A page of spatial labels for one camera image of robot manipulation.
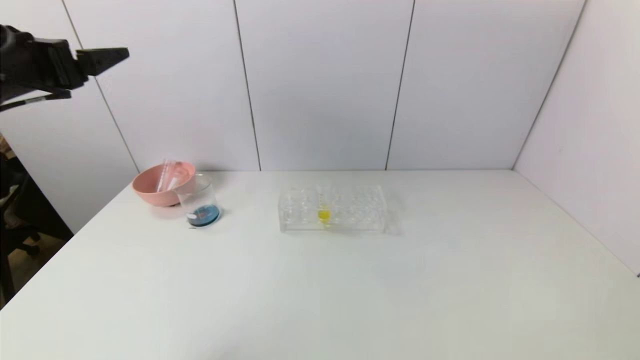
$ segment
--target floor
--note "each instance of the floor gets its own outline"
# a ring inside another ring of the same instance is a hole
[[[15,250],[9,254],[9,266],[16,291],[19,291],[65,244],[64,241],[46,234],[40,234],[38,242],[28,238],[24,243],[38,245],[40,253],[36,256],[29,256],[22,250]],[[0,297],[0,309],[3,306],[4,296]]]

